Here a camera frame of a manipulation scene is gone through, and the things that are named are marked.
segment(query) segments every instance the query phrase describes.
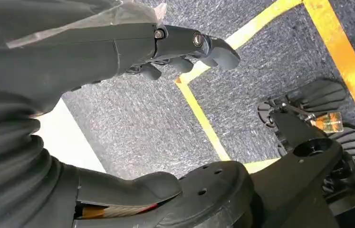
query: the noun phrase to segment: screw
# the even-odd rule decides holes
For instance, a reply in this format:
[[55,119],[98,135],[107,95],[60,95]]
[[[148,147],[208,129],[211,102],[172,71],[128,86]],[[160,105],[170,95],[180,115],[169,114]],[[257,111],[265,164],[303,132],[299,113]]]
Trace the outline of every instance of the screw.
[[194,43],[194,45],[196,47],[201,47],[203,42],[204,42],[204,39],[202,38],[202,35],[201,33],[199,32],[194,32],[194,37],[192,39],[192,42]]
[[155,30],[155,38],[162,39],[164,37],[164,31],[161,29]]

